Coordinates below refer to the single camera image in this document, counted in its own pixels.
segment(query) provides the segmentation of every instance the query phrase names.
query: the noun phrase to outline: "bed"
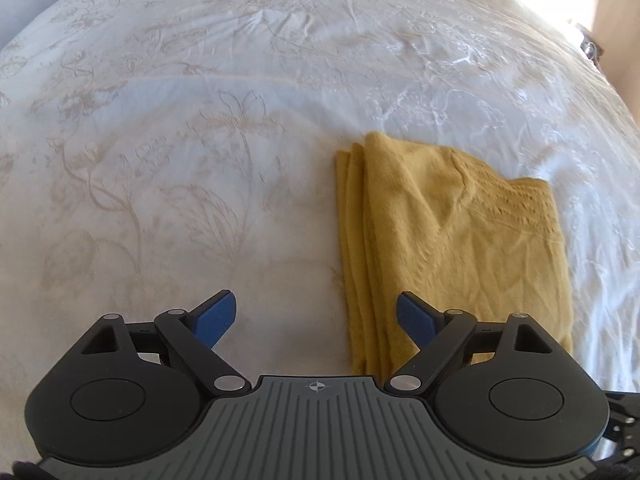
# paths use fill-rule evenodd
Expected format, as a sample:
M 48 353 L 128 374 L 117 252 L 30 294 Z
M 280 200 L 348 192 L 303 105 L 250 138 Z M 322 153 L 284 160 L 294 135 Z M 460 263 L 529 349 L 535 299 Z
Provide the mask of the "bed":
M 105 312 L 229 288 L 251 380 L 348 373 L 334 154 L 370 130 L 548 180 L 575 357 L 639 386 L 639 131 L 517 0 L 60 0 L 0 52 L 0 470 Z

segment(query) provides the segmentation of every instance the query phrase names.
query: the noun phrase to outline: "gray panel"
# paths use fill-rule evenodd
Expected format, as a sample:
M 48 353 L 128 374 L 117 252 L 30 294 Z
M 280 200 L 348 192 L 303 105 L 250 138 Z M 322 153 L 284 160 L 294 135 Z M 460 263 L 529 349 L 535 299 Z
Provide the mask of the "gray panel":
M 41 466 L 60 480 L 580 480 L 595 469 L 587 458 L 537 468 L 480 458 L 419 400 L 388 396 L 366 377 L 265 377 L 247 396 L 213 402 L 187 439 L 146 462 Z

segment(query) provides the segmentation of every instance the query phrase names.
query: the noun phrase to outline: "folded cloth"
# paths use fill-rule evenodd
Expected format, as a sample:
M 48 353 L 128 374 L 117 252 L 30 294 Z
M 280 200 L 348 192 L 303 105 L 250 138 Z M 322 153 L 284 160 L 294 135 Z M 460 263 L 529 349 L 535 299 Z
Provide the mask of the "folded cloth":
M 446 146 L 373 132 L 338 152 L 337 201 L 353 373 L 381 381 L 417 348 L 396 321 L 409 290 L 482 321 L 531 314 L 571 351 L 571 285 L 546 182 L 505 180 Z

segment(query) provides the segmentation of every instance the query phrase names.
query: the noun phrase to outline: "silver screw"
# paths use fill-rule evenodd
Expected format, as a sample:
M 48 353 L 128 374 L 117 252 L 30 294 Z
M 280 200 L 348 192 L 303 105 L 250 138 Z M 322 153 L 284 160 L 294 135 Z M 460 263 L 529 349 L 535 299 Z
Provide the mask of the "silver screw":
M 223 392 L 234 392 L 244 386 L 244 379 L 237 375 L 223 375 L 213 381 L 213 385 Z
M 396 390 L 403 392 L 410 392 L 411 390 L 417 390 L 421 386 L 420 379 L 412 375 L 396 375 L 391 377 L 389 384 Z

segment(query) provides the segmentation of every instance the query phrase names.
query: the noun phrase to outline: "black object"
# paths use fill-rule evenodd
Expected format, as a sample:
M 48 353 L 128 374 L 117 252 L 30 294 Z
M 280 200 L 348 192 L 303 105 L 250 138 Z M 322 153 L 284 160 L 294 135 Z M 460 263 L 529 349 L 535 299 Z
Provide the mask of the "black object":
M 640 460 L 640 396 L 601 391 L 526 314 L 478 322 L 406 292 L 398 321 L 420 351 L 384 388 L 262 377 L 252 389 L 210 350 L 235 314 L 225 290 L 153 323 L 98 320 L 31 393 L 43 460 L 17 463 L 16 478 L 581 480 Z M 603 434 L 618 450 L 598 469 Z

